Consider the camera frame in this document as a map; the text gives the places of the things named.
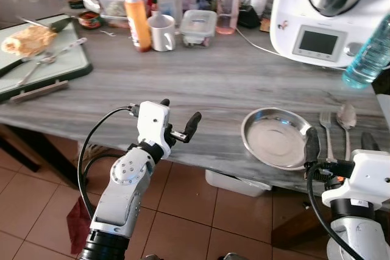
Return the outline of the clear blue water bottle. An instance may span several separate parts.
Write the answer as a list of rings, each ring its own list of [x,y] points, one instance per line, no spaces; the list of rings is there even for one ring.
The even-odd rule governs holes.
[[[372,37],[342,75],[352,88],[368,87],[382,73],[390,60],[390,16],[385,15]]]

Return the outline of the long steel serving spoon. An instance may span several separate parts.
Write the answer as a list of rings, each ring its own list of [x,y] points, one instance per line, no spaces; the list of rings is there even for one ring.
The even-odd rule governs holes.
[[[36,63],[36,65],[30,70],[28,71],[27,74],[25,74],[25,76],[23,77],[23,79],[19,82],[17,82],[16,84],[18,86],[22,86],[24,84],[26,84],[28,82],[28,80],[32,77],[32,75],[35,73],[35,71],[41,67],[41,65],[44,65],[45,63],[53,63],[53,62],[56,62],[56,59],[59,55],[62,55],[64,53],[66,53],[67,51],[70,51],[70,49],[72,48],[75,48],[76,46],[80,46],[81,44],[83,43],[86,43],[88,40],[88,38],[78,38],[78,40],[76,40],[75,42],[73,43],[70,43],[69,45],[67,45],[66,47],[62,48],[60,51],[57,51],[56,53],[54,54],[50,54],[48,55],[47,57],[45,58],[42,58],[41,60],[39,60],[39,62]]]

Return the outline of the orange sauce squeeze bottle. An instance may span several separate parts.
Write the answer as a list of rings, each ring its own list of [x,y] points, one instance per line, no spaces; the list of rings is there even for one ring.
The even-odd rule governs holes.
[[[152,40],[147,23],[147,5],[145,0],[124,0],[124,7],[136,50],[140,53],[150,51]]]

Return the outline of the small red sauce bowl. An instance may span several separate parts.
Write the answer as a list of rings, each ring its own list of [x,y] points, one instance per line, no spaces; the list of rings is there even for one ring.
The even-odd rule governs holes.
[[[78,14],[76,18],[83,29],[92,30],[103,26],[100,14],[92,12],[91,10],[86,10],[86,12]]]

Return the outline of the steel fork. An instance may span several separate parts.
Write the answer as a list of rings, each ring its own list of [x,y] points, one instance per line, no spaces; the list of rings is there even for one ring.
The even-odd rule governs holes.
[[[323,127],[325,135],[326,135],[326,145],[327,145],[327,152],[328,152],[328,159],[333,160],[335,159],[335,155],[333,153],[333,147],[332,147],[332,136],[331,136],[331,127],[332,127],[332,113],[329,111],[323,111],[320,112],[319,115],[319,122],[321,127]]]

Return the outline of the short wooden strip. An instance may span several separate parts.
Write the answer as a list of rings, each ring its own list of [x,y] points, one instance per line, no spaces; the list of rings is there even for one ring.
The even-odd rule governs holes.
[[[52,85],[37,88],[36,90],[32,90],[30,92],[23,91],[16,96],[12,96],[9,99],[9,104],[19,104],[20,102],[35,99],[40,96],[45,96],[59,90],[64,90],[64,88],[69,88],[69,81],[56,81]]]

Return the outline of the white kitchen cooking machine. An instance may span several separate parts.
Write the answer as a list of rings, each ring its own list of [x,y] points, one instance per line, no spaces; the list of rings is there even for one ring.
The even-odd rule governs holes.
[[[390,0],[274,0],[271,43],[282,56],[346,68],[390,10]]]

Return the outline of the pale green cutting board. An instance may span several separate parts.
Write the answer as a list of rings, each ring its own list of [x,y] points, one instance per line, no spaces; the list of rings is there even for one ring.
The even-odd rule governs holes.
[[[61,19],[66,19],[68,24],[48,46],[48,51],[51,53],[57,53],[82,38],[80,24],[69,15],[49,16],[37,19],[37,22],[51,24]],[[69,81],[86,76],[93,70],[83,44],[73,46],[63,54],[58,55],[51,63],[42,63],[42,65],[36,67],[36,63],[43,57],[45,57],[44,54],[33,57],[28,61],[22,61],[20,65],[13,67],[12,63],[21,60],[22,57],[0,50],[0,73],[2,74],[0,76],[0,104],[21,93],[38,90],[55,82]]]

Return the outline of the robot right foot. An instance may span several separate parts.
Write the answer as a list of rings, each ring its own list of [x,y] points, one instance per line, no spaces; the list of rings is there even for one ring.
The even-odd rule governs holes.
[[[229,252],[226,255],[219,257],[218,260],[248,260],[248,258],[234,252]]]

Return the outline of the round steel bowl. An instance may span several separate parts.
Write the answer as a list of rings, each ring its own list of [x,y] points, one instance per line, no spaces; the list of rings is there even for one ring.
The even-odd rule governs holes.
[[[243,118],[245,148],[260,162],[279,170],[305,168],[305,143],[312,125],[296,113],[277,107],[259,108]]]

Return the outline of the small lidded plastic container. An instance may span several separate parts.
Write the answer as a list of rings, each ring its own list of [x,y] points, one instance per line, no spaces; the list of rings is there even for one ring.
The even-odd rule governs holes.
[[[217,14],[212,10],[187,10],[179,26],[186,47],[209,47],[215,35]]]

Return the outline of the white plastic box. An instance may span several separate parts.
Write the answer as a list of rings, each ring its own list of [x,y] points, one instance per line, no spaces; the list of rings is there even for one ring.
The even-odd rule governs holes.
[[[265,191],[271,191],[272,186],[256,180],[248,180],[232,175],[226,175],[212,170],[205,171],[205,179],[210,185],[227,191],[244,194],[251,198],[262,195]]]

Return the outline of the yellow cooked food piece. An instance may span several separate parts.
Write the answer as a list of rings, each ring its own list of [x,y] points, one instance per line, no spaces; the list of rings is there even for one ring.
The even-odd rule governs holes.
[[[29,26],[17,33],[9,35],[0,44],[5,53],[20,57],[31,57],[44,51],[58,35],[43,26]]]

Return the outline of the pink clear tumbler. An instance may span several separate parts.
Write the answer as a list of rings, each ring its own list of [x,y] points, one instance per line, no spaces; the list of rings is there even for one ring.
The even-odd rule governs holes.
[[[232,34],[236,31],[241,0],[216,0],[216,32]]]

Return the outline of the red cloth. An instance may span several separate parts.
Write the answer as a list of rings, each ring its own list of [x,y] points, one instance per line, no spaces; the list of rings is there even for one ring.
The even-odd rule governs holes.
[[[77,256],[85,246],[90,233],[90,217],[81,197],[76,199],[73,208],[66,216],[66,223],[70,239],[70,254]]]

